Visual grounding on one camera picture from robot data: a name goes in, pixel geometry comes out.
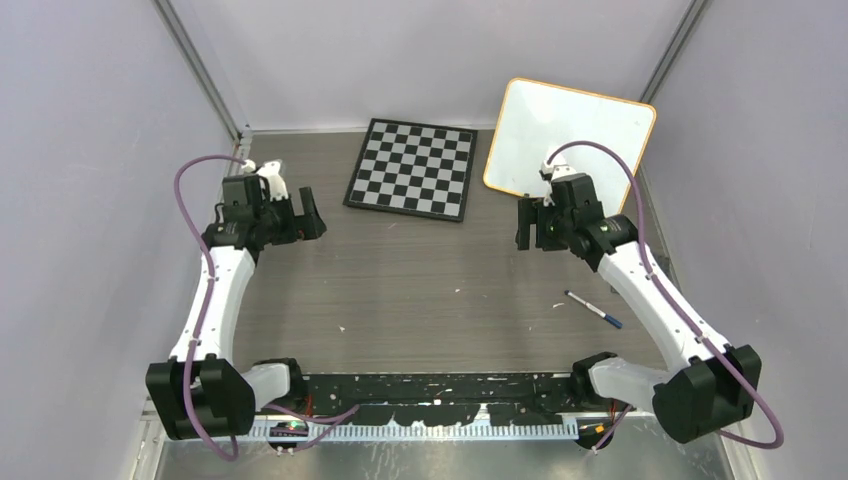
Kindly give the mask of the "yellow framed whiteboard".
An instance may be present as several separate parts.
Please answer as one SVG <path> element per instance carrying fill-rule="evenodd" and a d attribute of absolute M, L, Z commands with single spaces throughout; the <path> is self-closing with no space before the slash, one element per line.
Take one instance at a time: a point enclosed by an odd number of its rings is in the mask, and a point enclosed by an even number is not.
<path fill-rule="evenodd" d="M 605 146 L 636 173 L 657 113 L 653 106 L 525 78 L 505 90 L 484 184 L 517 197 L 547 191 L 539 170 L 557 148 L 574 141 Z"/>

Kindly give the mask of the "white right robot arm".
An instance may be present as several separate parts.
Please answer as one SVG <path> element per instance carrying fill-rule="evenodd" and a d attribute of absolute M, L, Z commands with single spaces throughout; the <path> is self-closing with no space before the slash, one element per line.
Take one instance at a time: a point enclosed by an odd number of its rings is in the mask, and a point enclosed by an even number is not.
<path fill-rule="evenodd" d="M 665 432 L 688 443 L 745 420 L 762 361 L 749 345 L 732 346 L 669 284 L 637 226 L 605 214 L 586 174 L 551 182 L 547 198 L 517 203 L 520 250 L 566 250 L 585 261 L 635 313 L 659 348 L 662 370 L 602 352 L 572 366 L 571 397 L 584 410 L 609 400 L 654 414 Z"/>

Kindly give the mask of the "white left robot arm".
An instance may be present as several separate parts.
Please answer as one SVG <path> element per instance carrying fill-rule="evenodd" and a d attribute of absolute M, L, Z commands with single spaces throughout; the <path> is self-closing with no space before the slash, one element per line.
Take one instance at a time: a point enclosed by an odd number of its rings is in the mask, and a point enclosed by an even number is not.
<path fill-rule="evenodd" d="M 313 191 L 300 188 L 303 211 L 296 213 L 278 176 L 231 176 L 222 187 L 214 220 L 200 236 L 201 273 L 189 318 L 169 358 L 150 364 L 145 376 L 172 440 L 244 435 L 266 405 L 293 414 L 307 398 L 296 360 L 258 361 L 239 372 L 232 359 L 242 300 L 261 252 L 326 231 Z"/>

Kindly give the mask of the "white blue marker pen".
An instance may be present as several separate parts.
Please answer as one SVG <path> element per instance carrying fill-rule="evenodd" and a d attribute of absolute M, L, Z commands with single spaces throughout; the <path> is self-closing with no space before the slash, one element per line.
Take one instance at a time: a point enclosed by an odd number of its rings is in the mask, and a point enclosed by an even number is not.
<path fill-rule="evenodd" d="M 593 305 L 592 303 L 590 303 L 590 302 L 586 301 L 586 300 L 585 300 L 585 299 L 583 299 L 582 297 L 580 297 L 580 296 L 576 295 L 573 291 L 571 291 L 571 290 L 565 290 L 565 291 L 564 291 L 564 294 L 565 294 L 567 297 L 569 297 L 570 299 L 572 299 L 573 301 L 575 301 L 575 302 L 577 302 L 578 304 L 580 304 L 580 305 L 582 305 L 583 307 L 585 307 L 585 308 L 586 308 L 587 310 L 589 310 L 590 312 L 592 312 L 592 313 L 594 313 L 595 315 L 597 315 L 597 316 L 599 316 L 600 318 L 602 318 L 604 321 L 606 321 L 607 323 L 609 323 L 610 325 L 612 325 L 612 326 L 613 326 L 613 327 L 615 327 L 616 329 L 621 330 L 621 329 L 623 328 L 623 324 L 622 324 L 622 322 L 621 322 L 621 321 L 619 321 L 618 319 L 616 319 L 616 318 L 615 318 L 615 317 L 613 317 L 612 315 L 610 315 L 610 314 L 606 313 L 605 311 L 601 310 L 600 308 L 598 308 L 597 306 Z"/>

